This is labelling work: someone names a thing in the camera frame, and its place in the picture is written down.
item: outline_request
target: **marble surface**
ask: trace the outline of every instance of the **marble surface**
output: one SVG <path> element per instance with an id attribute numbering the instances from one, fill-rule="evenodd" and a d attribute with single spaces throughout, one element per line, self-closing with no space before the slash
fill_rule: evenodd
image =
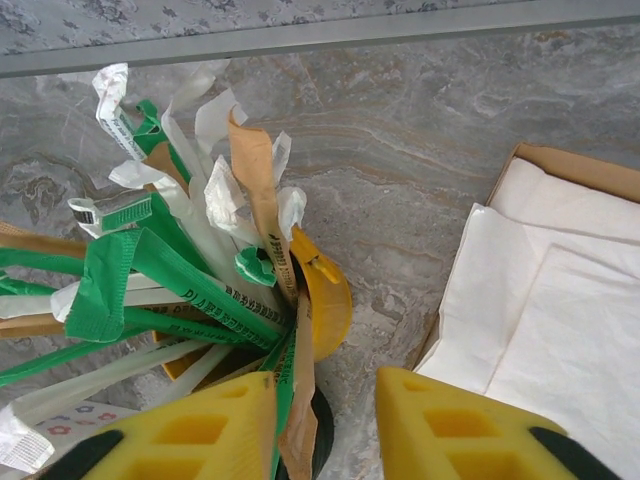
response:
<path id="1" fill-rule="evenodd" d="M 559 31 L 231 62 L 210 95 L 232 86 L 253 124 L 293 137 L 284 183 L 306 191 L 304 228 L 353 290 L 353 327 L 317 367 L 336 416 L 323 479 L 382 478 L 375 371 L 415 360 L 469 209 L 486 199 L 518 141 L 640 168 L 639 33 L 639 27 Z M 133 70 L 127 108 L 144 97 L 166 107 L 195 68 Z M 109 206 L 135 194 L 107 180 L 126 155 L 93 119 L 92 77 L 0 81 L 3 220 L 80 238 L 67 198 L 89 196 Z M 193 110 L 179 120 L 189 131 Z M 144 341 L 0 389 L 0 402 L 92 370 Z M 0 366 L 64 343 L 5 341 Z M 137 408 L 167 382 L 156 369 L 94 400 Z"/>

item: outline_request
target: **stack of napkins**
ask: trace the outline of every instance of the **stack of napkins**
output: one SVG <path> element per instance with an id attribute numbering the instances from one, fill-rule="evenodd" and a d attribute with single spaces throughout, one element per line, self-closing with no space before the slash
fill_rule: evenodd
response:
<path id="1" fill-rule="evenodd" d="M 514 159 L 475 205 L 418 372 L 544 415 L 640 478 L 640 205 Z"/>

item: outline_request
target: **torn paper wrapper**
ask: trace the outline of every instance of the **torn paper wrapper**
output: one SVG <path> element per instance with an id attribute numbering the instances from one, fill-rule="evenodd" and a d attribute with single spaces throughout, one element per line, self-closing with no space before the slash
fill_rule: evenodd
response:
<path id="1" fill-rule="evenodd" d="M 264 248 L 264 242 L 253 222 L 238 214 L 238 211 L 247 202 L 231 168 L 222 155 L 214 164 L 213 172 L 204 189 L 204 196 L 207 218 L 212 226 L 228 232 L 249 245 Z M 293 226 L 302 224 L 307 195 L 298 187 L 284 187 L 277 193 L 277 202 L 278 225 L 287 241 L 290 242 L 293 240 Z"/>
<path id="2" fill-rule="evenodd" d="M 640 246 L 526 226 L 474 205 L 440 305 L 440 340 L 418 373 L 485 393 L 550 245 L 640 272 Z"/>
<path id="3" fill-rule="evenodd" d="M 640 241 L 640 205 L 548 175 L 520 158 L 509 164 L 490 207 L 522 223 Z"/>
<path id="4" fill-rule="evenodd" d="M 202 165 L 206 178 L 211 175 L 213 163 L 211 162 L 211 150 L 213 146 L 229 134 L 227 129 L 227 117 L 233 110 L 238 125 L 247 121 L 247 114 L 238 104 L 233 91 L 227 88 L 213 100 L 202 105 L 196 112 L 195 137 L 198 147 L 208 159 Z"/>
<path id="5" fill-rule="evenodd" d="M 205 62 L 183 83 L 183 85 L 173 94 L 169 107 L 162 114 L 160 119 L 162 129 L 167 135 L 169 142 L 184 162 L 192 177 L 199 177 L 203 182 L 206 180 L 205 169 L 203 163 L 207 162 L 206 158 L 201 158 L 199 149 L 194 149 L 189 140 L 184 135 L 173 115 L 179 110 L 193 104 L 197 99 L 201 98 L 213 86 L 216 75 L 222 73 L 229 65 L 229 60 L 217 60 L 213 62 Z"/>
<path id="6" fill-rule="evenodd" d="M 247 191 L 253 220 L 276 269 L 278 287 L 287 302 L 295 306 L 298 286 L 289 242 L 278 224 L 271 139 L 262 129 L 239 126 L 233 112 L 229 112 L 228 127 L 233 174 Z"/>
<path id="7" fill-rule="evenodd" d="M 233 113 L 237 115 L 237 109 L 234 109 Z M 291 137 L 284 132 L 280 132 L 276 141 L 273 142 L 271 154 L 273 156 L 273 183 L 277 186 L 289 163 L 289 157 L 291 156 Z"/>
<path id="8" fill-rule="evenodd" d="M 639 352 L 640 280 L 552 246 L 487 396 L 553 420 L 640 478 Z"/>
<path id="9" fill-rule="evenodd" d="M 113 139 L 126 150 L 134 160 L 144 160 L 146 155 L 133 140 L 133 122 L 120 108 L 120 102 L 127 93 L 129 67 L 126 63 L 109 65 L 98 72 L 93 79 L 93 88 L 99 97 L 96 119 Z"/>

